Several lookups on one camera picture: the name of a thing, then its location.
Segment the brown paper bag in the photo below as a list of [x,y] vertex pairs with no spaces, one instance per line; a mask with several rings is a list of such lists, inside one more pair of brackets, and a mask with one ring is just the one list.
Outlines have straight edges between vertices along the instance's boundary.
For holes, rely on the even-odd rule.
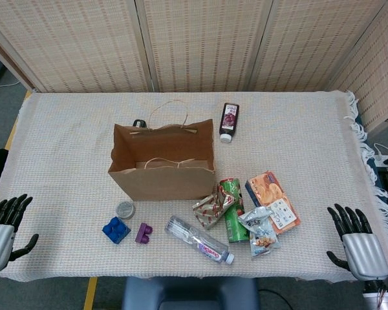
[[114,126],[108,173],[133,200],[193,200],[214,187],[213,120],[159,129]]

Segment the power strip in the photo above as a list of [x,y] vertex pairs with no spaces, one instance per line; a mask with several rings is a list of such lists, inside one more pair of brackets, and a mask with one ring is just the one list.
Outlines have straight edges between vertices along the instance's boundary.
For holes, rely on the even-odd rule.
[[388,155],[374,155],[375,165],[378,168],[388,168],[388,165],[384,164],[384,161],[388,159]]

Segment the robotic hand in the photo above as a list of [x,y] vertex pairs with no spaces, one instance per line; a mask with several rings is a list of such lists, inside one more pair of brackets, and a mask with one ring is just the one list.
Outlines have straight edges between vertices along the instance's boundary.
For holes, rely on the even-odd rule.
[[338,267],[350,271],[355,278],[365,281],[363,297],[369,309],[388,310],[388,291],[383,282],[388,277],[388,264],[381,244],[372,233],[367,217],[335,203],[338,213],[328,208],[341,238],[347,261],[340,260],[328,251],[329,259]]
[[8,262],[13,262],[19,257],[28,254],[36,245],[39,235],[34,234],[29,243],[22,249],[13,250],[14,237],[23,218],[27,205],[32,197],[27,198],[24,194],[18,198],[0,202],[0,271]]

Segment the snack box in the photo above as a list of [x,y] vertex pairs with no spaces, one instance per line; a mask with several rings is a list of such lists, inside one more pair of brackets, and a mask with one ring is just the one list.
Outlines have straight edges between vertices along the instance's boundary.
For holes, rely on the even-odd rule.
[[282,234],[301,223],[272,171],[247,180],[245,187],[256,207],[265,206],[274,212],[270,221],[276,234]]

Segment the white tablecloth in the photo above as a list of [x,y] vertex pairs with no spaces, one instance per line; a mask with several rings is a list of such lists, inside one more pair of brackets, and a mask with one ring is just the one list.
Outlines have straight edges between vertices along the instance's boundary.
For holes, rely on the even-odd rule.
[[[129,198],[108,175],[115,123],[147,120],[162,103],[187,103],[188,123],[214,119],[216,181],[245,181],[275,172],[302,224],[282,234],[281,248],[250,258],[248,243],[230,244],[232,265],[217,264],[168,236],[172,214],[199,227],[194,201],[136,202],[132,229],[119,245],[102,227],[115,207]],[[230,144],[219,141],[224,102],[240,104],[237,132]],[[350,115],[349,95],[315,93],[149,93],[33,94],[19,113],[16,134],[0,181],[0,200],[27,193],[34,197],[19,228],[15,249],[34,233],[38,244],[8,264],[0,276],[19,281],[54,276],[296,276],[348,280],[326,251],[344,258],[327,207],[334,203],[362,209],[388,260],[388,229],[369,176],[360,159],[360,143],[343,119]],[[181,123],[185,107],[170,103],[155,112],[153,128]],[[253,203],[242,188],[245,209]],[[135,243],[141,222],[153,227],[147,245]],[[224,220],[210,234],[227,243]]]

